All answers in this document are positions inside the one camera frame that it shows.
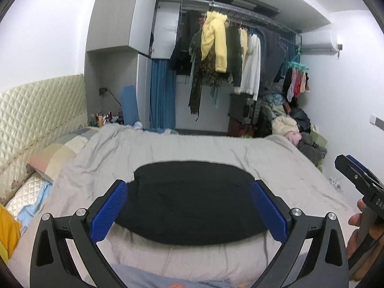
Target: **electrical outlet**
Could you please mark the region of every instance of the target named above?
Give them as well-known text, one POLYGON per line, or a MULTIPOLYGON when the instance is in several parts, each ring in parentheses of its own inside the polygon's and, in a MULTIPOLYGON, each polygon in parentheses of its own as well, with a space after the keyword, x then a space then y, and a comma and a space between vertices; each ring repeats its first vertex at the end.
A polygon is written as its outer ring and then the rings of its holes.
POLYGON ((106 87, 99 88, 99 96, 102 96, 107 91, 108 91, 108 89, 106 87))

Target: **metal screw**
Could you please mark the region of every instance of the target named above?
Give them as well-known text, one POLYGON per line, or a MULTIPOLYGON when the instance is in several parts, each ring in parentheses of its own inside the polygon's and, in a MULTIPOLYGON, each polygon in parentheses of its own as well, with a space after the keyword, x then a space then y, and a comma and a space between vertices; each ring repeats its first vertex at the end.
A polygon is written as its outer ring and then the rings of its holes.
POLYGON ((84 208, 80 208, 76 211, 76 215, 77 216, 83 216, 86 212, 87 212, 87 210, 85 210, 84 208))
POLYGON ((337 219, 336 214, 334 214, 333 212, 328 213, 328 217, 329 217, 332 221, 335 221, 335 220, 337 219))
POLYGON ((51 215, 49 213, 44 213, 42 216, 43 221, 47 221, 51 215))
POLYGON ((292 209, 292 214, 293 214, 294 216, 300 216, 300 215, 303 214, 303 212, 302 212, 300 209, 298 209, 298 208, 293 208, 293 209, 292 209))

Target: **wardrobe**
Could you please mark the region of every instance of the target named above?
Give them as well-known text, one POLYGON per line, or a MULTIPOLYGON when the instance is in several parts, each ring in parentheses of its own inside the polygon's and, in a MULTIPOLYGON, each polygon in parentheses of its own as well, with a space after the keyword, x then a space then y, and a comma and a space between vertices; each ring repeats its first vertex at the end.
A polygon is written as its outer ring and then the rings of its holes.
POLYGON ((138 111, 149 128, 151 59, 149 53, 156 0, 96 0, 88 29, 84 79, 88 118, 99 110, 117 115, 117 98, 128 85, 136 88, 138 111))

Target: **knit hat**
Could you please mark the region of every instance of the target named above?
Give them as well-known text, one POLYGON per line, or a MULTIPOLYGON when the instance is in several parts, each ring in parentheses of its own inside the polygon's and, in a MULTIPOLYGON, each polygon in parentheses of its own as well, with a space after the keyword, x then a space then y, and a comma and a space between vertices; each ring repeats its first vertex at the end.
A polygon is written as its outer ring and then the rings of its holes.
POLYGON ((272 121, 272 133, 284 136, 289 132, 299 132, 296 120, 290 116, 279 116, 272 121))

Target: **quilted headboard cover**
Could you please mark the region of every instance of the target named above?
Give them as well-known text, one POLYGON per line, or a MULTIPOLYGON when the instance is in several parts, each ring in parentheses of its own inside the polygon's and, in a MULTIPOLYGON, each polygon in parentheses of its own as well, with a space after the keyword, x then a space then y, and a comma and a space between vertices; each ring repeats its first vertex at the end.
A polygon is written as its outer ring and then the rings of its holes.
POLYGON ((0 203, 33 173, 26 162, 57 138, 87 125, 84 76, 28 83, 0 93, 0 203))

